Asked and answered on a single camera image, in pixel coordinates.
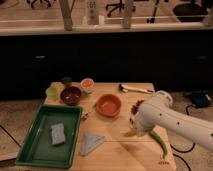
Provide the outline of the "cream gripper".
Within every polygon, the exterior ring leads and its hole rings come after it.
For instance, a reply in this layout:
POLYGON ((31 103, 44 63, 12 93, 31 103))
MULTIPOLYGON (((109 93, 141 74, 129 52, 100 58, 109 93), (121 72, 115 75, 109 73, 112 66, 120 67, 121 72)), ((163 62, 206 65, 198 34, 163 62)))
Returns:
POLYGON ((141 136, 144 136, 146 134, 146 132, 141 132, 136 128, 135 121, 132 118, 129 119, 129 122, 130 122, 130 128, 134 133, 133 136, 136 135, 138 137, 141 137, 141 136))

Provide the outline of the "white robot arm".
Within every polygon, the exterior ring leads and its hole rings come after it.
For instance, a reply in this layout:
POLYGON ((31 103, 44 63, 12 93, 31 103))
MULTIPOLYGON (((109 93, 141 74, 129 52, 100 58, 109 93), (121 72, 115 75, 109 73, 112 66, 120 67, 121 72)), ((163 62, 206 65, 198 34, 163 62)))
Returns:
POLYGON ((159 125, 213 151, 213 122, 184 115, 172 105, 168 92, 157 91, 132 106, 131 124, 140 133, 149 133, 159 125))

